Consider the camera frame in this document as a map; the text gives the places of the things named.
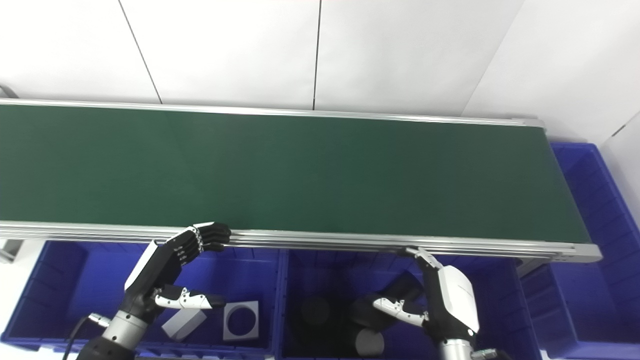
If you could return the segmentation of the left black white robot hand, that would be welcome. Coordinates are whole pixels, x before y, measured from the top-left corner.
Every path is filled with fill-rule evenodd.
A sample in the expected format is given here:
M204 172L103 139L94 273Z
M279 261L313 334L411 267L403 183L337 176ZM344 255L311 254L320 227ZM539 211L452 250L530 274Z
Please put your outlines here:
M151 324L164 309L220 309L224 296L175 285L182 268L206 251L222 252L232 232L219 222L186 227L163 244L152 241L125 282L118 310Z

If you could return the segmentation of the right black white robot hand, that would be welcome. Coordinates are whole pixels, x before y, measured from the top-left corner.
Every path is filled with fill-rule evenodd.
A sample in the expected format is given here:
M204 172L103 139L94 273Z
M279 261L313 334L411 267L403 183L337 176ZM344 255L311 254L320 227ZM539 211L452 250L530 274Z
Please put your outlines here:
M473 285L467 276L453 265L443 265L423 247L406 247L402 255L416 260L422 271L426 310L421 312L409 301L377 296L371 302L374 309L422 328L436 344L454 341L473 347L480 330Z

